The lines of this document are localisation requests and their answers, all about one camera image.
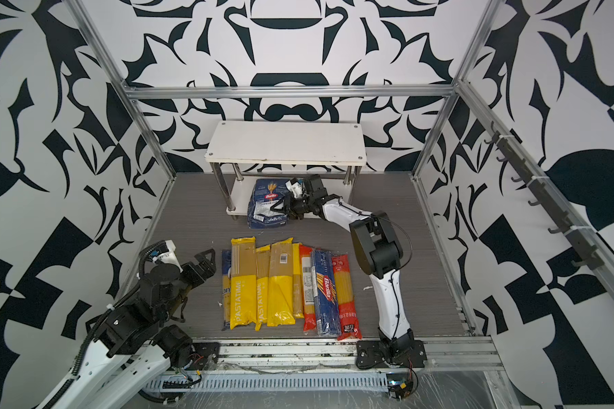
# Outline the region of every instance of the pasta package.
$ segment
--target pasta package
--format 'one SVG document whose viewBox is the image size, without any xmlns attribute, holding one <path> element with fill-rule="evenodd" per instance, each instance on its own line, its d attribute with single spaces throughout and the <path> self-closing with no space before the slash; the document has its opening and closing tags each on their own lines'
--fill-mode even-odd
<svg viewBox="0 0 614 409">
<path fill-rule="evenodd" d="M 312 277 L 316 283 L 314 307 L 316 329 L 319 336 L 341 335 L 339 306 L 336 300 L 335 276 L 332 269 L 332 254 L 329 251 L 314 250 L 311 256 Z"/>
<path fill-rule="evenodd" d="M 222 259 L 222 283 L 223 283 L 223 329 L 230 327 L 230 267 L 232 266 L 232 250 L 223 250 Z"/>
<path fill-rule="evenodd" d="M 257 249 L 257 325 L 259 331 L 262 324 L 268 321 L 268 270 L 270 269 L 270 246 Z"/>
<path fill-rule="evenodd" d="M 268 277 L 269 327 L 295 324 L 293 317 L 293 238 L 270 246 Z"/>
<path fill-rule="evenodd" d="M 230 329 L 257 323 L 257 251 L 254 237 L 232 239 Z"/>
<path fill-rule="evenodd" d="M 311 275 L 311 252 L 313 249 L 305 245 L 300 247 L 301 267 L 303 273 L 303 313 L 305 323 L 303 331 L 316 330 L 316 311 L 313 306 L 314 298 L 314 280 Z"/>
<path fill-rule="evenodd" d="M 335 273 L 336 300 L 339 304 L 339 321 L 341 322 L 341 335 L 337 339 L 361 339 L 360 321 L 357 319 L 357 311 L 355 310 L 348 255 L 332 256 L 332 268 Z"/>
<path fill-rule="evenodd" d="M 301 244 L 293 244 L 293 317 L 303 318 L 303 269 Z"/>
</svg>

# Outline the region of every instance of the black and white patterned wall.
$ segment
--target black and white patterned wall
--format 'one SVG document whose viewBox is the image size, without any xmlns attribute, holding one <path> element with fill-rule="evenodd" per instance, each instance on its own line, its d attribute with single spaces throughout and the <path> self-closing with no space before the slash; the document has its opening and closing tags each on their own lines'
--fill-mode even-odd
<svg viewBox="0 0 614 409">
<path fill-rule="evenodd" d="M 0 407 L 38 405 L 167 183 L 59 0 L 0 0 Z"/>
<path fill-rule="evenodd" d="M 414 85 L 451 83 L 486 0 L 85 4 L 131 86 Z M 178 171 L 209 171 L 204 154 L 221 118 L 359 122 L 370 171 L 413 168 L 441 98 L 149 103 L 142 110 Z"/>
<path fill-rule="evenodd" d="M 614 250 L 614 1 L 508 0 L 471 85 Z M 524 407 L 614 407 L 614 301 L 488 138 L 459 102 L 421 175 L 478 330 Z"/>
</svg>

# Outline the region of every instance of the shelf top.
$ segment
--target shelf top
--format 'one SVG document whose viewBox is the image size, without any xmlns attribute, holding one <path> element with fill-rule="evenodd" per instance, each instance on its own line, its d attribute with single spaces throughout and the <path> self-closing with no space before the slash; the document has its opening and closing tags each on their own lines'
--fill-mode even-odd
<svg viewBox="0 0 614 409">
<path fill-rule="evenodd" d="M 221 121 L 205 154 L 207 162 L 364 166 L 359 124 Z"/>
</svg>

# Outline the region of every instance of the yellow pasta package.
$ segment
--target yellow pasta package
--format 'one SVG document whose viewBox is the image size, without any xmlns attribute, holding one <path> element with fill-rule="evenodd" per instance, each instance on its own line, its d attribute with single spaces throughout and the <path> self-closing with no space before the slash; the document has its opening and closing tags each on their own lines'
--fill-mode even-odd
<svg viewBox="0 0 614 409">
<path fill-rule="evenodd" d="M 270 269 L 270 245 L 257 249 L 257 325 L 259 331 L 262 324 L 268 321 L 268 270 Z"/>
<path fill-rule="evenodd" d="M 270 246 L 268 277 L 269 327 L 295 324 L 293 317 L 293 238 Z"/>
<path fill-rule="evenodd" d="M 301 244 L 293 244 L 293 317 L 303 316 L 303 267 L 301 266 Z"/>
<path fill-rule="evenodd" d="M 257 252 L 254 237 L 232 239 L 230 329 L 257 323 Z"/>
</svg>

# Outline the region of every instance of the blue barilla package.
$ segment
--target blue barilla package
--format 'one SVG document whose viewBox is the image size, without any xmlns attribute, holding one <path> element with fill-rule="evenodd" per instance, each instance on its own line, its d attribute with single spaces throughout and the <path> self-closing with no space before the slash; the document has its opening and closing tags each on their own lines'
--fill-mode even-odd
<svg viewBox="0 0 614 409">
<path fill-rule="evenodd" d="M 250 228 L 274 228 L 287 223 L 287 216 L 270 209 L 289 192 L 288 179 L 257 179 L 248 203 Z"/>
<path fill-rule="evenodd" d="M 314 308 L 316 329 L 319 336 L 341 335 L 339 305 L 336 301 L 335 273 L 332 269 L 332 253 L 314 250 L 311 254 L 311 274 L 316 283 Z"/>
</svg>

